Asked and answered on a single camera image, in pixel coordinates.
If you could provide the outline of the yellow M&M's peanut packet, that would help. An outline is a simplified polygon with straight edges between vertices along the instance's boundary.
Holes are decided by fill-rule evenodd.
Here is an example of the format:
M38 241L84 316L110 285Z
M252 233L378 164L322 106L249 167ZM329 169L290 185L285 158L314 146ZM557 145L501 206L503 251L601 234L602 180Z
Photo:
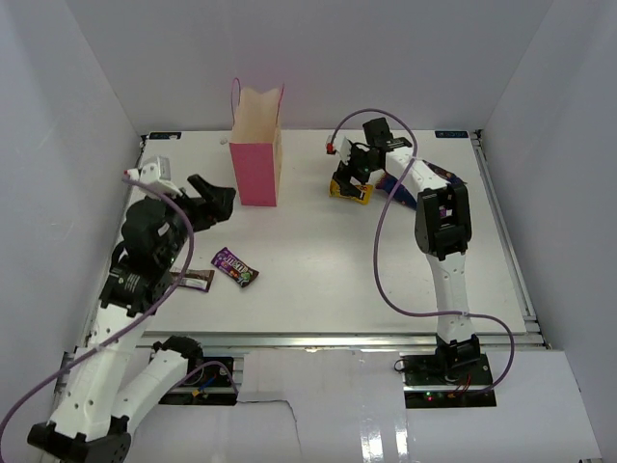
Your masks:
M329 186L329 194L333 198L353 201L359 204L368 204L374 187L370 184L340 184L332 179Z

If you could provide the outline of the brown M&M's chocolate packet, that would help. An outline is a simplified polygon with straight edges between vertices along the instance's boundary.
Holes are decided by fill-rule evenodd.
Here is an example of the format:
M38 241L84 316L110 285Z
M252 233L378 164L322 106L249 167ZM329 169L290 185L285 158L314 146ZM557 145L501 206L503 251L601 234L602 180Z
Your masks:
M227 247L220 250L213 257L211 263L242 288L247 287L259 275L257 270L246 264Z

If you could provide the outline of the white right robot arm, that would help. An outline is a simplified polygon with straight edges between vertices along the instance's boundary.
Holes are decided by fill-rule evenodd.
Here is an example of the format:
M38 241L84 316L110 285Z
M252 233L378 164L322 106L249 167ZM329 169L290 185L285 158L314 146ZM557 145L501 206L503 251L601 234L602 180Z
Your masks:
M339 157L333 185L343 196L359 200L370 175L383 171L396 178L392 195L403 187L416 201L416 245L427 258L436 293L435 371L444 383L458 384L480 359L465 277L471 239L467 186L418 158L416 136L393 136L386 119L371 120L362 129L363 143L329 137L326 153Z

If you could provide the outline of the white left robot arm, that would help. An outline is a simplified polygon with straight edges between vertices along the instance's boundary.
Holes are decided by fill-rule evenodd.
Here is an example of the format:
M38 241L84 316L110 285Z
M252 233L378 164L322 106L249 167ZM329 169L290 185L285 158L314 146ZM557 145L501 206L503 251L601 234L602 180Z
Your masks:
M195 198L128 181L145 195L125 211L87 350L63 368L65 396L47 421L31 427L30 446L62 462L122 462L136 428L160 398L201 379L200 345L173 336L155 344L151 363L121 385L150 320L179 286L172 273L176 258L182 251L193 253L197 232L233 212L234 188L214 186L199 175L188 181Z

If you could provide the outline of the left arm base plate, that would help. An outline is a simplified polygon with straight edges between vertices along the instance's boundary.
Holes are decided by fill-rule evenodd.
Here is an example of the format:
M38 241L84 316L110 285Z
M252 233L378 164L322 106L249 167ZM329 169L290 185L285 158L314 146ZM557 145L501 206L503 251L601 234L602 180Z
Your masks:
M230 374L219 366L213 365L193 374L179 387L165 394L161 405L175 406L233 406L237 394L231 382L240 388L242 382L243 361L233 357L203 357L198 364L218 361L224 364Z

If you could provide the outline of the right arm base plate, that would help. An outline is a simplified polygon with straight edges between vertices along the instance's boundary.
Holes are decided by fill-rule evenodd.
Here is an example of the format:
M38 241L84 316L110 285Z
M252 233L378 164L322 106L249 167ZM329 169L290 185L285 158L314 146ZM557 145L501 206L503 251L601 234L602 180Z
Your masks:
M438 369L434 355L402 356L393 369L402 375L408 410L496 407L495 392L484 392L493 383L486 354L458 372Z

